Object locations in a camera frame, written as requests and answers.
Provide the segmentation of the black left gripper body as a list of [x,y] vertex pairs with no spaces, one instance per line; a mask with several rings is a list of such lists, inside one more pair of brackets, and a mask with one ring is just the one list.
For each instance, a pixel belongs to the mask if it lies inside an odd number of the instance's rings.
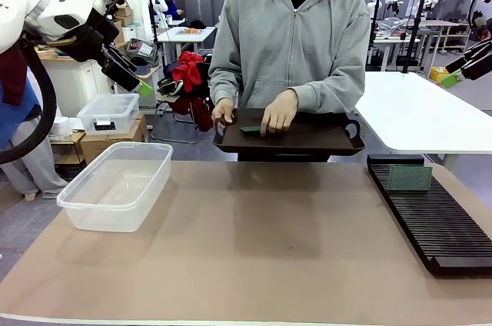
[[113,43],[118,34],[119,30],[111,20],[103,18],[92,9],[86,23],[63,37],[75,37],[75,41],[58,46],[58,49],[78,62],[95,60],[97,63],[105,63],[108,60],[106,48]]

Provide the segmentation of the person's right hand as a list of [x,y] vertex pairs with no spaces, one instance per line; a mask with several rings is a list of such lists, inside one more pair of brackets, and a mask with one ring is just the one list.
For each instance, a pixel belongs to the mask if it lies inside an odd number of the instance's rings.
[[212,119],[218,127],[226,128],[234,123],[235,103],[229,98],[220,99],[212,111]]

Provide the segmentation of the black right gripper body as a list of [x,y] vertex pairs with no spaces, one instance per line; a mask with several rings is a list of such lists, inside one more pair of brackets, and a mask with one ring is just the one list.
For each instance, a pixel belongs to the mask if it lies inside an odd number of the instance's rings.
[[464,53],[465,64],[462,75],[469,80],[477,80],[491,72],[491,39],[473,45]]

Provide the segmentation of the person's left hand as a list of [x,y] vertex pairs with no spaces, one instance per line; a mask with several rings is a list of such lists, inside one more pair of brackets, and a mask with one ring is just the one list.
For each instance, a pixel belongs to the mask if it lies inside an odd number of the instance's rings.
[[280,93],[264,110],[261,120],[261,136],[286,131],[298,111],[298,96],[295,90]]

